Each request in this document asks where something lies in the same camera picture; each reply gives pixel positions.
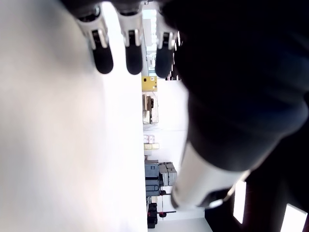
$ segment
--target yellow box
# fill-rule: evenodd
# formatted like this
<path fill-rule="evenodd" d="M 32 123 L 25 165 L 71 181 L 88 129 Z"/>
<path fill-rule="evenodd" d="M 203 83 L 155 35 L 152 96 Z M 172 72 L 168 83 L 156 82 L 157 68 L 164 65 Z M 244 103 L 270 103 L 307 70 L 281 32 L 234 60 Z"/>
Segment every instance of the yellow box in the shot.
<path fill-rule="evenodd" d="M 157 77 L 156 76 L 142 76 L 141 89 L 143 92 L 157 92 Z"/>

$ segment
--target black fingertip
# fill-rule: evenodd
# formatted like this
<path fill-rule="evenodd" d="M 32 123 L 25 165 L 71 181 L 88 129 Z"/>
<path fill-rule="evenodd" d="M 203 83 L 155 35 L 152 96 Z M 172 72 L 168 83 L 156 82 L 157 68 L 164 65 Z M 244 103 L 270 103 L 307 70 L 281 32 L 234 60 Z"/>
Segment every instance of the black fingertip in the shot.
<path fill-rule="evenodd" d="M 143 65 L 141 46 L 130 45 L 126 47 L 126 68 L 132 75 L 141 72 Z"/>
<path fill-rule="evenodd" d="M 93 50 L 93 57 L 95 60 L 97 70 L 102 74 L 108 74 L 112 71 L 114 67 L 114 62 L 112 60 L 111 48 L 97 47 Z"/>
<path fill-rule="evenodd" d="M 158 77 L 166 78 L 173 64 L 173 50 L 163 46 L 156 50 L 155 73 Z"/>

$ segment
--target robotic hand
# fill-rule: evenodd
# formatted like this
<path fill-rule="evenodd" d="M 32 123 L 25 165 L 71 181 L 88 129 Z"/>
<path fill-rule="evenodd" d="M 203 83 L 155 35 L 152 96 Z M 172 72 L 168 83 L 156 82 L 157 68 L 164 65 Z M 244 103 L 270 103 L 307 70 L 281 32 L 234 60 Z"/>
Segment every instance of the robotic hand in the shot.
<path fill-rule="evenodd" d="M 110 1 L 124 37 L 127 69 L 138 74 L 140 0 Z M 98 71 L 109 73 L 113 61 L 101 1 L 62 2 L 89 40 Z M 183 43 L 175 52 L 175 67 L 189 90 L 187 143 L 171 197 L 176 209 L 222 204 L 238 180 L 307 120 L 308 62 L 295 55 L 308 52 L 298 46 L 309 47 L 298 26 L 307 13 L 285 14 L 294 1 L 276 11 L 267 2 L 252 8 L 242 1 L 158 0 L 155 71 L 168 75 L 180 31 Z M 293 68 L 291 60 L 303 68 Z"/>
<path fill-rule="evenodd" d="M 107 74 L 113 69 L 109 46 L 108 29 L 102 12 L 101 0 L 62 0 L 75 17 L 83 34 L 88 39 L 97 70 Z M 141 40 L 143 37 L 141 0 L 111 0 L 117 10 L 121 33 L 126 47 L 126 67 L 131 74 L 142 70 Z M 177 30 L 165 24 L 161 9 L 166 0 L 158 0 L 157 14 L 157 62 L 156 73 L 166 77 L 173 61 Z"/>

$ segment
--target gray equipment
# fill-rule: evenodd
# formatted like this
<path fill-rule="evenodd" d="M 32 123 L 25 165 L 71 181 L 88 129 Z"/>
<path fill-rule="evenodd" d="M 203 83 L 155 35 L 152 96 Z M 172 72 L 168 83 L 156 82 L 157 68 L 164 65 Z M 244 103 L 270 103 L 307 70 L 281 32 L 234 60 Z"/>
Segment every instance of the gray equipment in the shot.
<path fill-rule="evenodd" d="M 177 172 L 172 162 L 145 160 L 146 197 L 160 196 L 160 188 L 173 186 Z"/>

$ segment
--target ceiling light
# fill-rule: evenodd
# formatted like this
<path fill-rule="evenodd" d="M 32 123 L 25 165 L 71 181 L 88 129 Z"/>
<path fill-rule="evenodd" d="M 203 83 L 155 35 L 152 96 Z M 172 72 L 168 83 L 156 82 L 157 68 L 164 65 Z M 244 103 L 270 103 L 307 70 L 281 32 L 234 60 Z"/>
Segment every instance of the ceiling light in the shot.
<path fill-rule="evenodd" d="M 178 31 L 178 46 L 180 46 L 180 35 L 179 35 L 179 31 Z"/>
<path fill-rule="evenodd" d="M 291 204 L 286 205 L 281 232 L 302 232 L 306 222 L 307 213 Z"/>
<path fill-rule="evenodd" d="M 246 182 L 238 181 L 235 186 L 235 201 L 233 216 L 242 224 L 246 200 Z"/>

